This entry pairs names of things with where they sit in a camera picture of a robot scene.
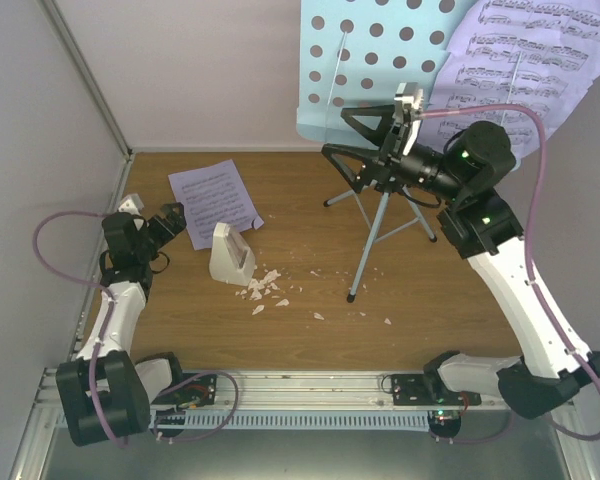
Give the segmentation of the lilac sheet music paper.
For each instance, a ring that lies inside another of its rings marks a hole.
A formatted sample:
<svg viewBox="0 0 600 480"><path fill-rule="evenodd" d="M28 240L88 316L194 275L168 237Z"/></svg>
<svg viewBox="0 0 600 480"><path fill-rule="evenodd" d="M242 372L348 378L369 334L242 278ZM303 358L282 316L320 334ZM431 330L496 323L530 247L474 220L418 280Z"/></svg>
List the lilac sheet music paper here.
<svg viewBox="0 0 600 480"><path fill-rule="evenodd" d="M479 1L447 50L431 108L516 103L552 135L600 75L600 1Z"/></svg>

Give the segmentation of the light blue music stand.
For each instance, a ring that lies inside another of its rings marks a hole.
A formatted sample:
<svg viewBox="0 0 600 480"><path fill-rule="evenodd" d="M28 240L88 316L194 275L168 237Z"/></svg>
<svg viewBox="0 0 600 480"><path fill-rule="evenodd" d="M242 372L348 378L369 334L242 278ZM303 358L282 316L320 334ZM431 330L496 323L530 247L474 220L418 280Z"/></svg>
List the light blue music stand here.
<svg viewBox="0 0 600 480"><path fill-rule="evenodd" d="M368 147L344 107L386 105L403 82L431 91L446 45L470 1L304 1L300 16L298 134Z"/></svg>

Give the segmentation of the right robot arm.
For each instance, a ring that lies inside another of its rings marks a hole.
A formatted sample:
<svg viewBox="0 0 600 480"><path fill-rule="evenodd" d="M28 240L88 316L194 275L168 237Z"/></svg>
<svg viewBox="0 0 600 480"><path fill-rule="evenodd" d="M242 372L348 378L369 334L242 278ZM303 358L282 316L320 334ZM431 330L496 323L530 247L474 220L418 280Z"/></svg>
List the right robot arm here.
<svg viewBox="0 0 600 480"><path fill-rule="evenodd" d="M490 290L521 348L509 358L440 354L423 368L427 400L444 405L458 392L498 396L535 419L600 377L600 351L559 312L528 252L527 229L495 190L516 163L505 129L475 121L437 152L416 141L425 116L414 104L344 108L341 117L372 146L326 143L324 157L356 193L373 186L385 196L408 187L432 194L443 234Z"/></svg>

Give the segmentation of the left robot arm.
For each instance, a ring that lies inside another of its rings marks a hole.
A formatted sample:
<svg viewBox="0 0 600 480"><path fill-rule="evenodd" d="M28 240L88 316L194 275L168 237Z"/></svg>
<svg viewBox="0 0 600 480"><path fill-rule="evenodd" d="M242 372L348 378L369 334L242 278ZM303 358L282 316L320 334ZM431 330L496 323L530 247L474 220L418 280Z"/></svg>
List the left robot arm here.
<svg viewBox="0 0 600 480"><path fill-rule="evenodd" d="M186 380L171 352L134 363L129 355L153 277L151 264L186 228L181 203L167 203L149 219L137 195L125 197L101 226L101 304L93 329L75 359L61 364L56 385L73 443L126 440L148 429L151 404L183 398Z"/></svg>

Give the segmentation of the white metronome body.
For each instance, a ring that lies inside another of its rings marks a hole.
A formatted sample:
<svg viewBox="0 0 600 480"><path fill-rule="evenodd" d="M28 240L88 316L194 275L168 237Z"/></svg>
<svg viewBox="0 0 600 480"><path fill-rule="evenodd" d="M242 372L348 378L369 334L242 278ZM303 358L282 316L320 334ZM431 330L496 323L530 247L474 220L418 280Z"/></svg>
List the white metronome body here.
<svg viewBox="0 0 600 480"><path fill-rule="evenodd" d="M255 271L255 255L240 232L232 225L218 222L212 236L209 272L222 283L247 286Z"/></svg>

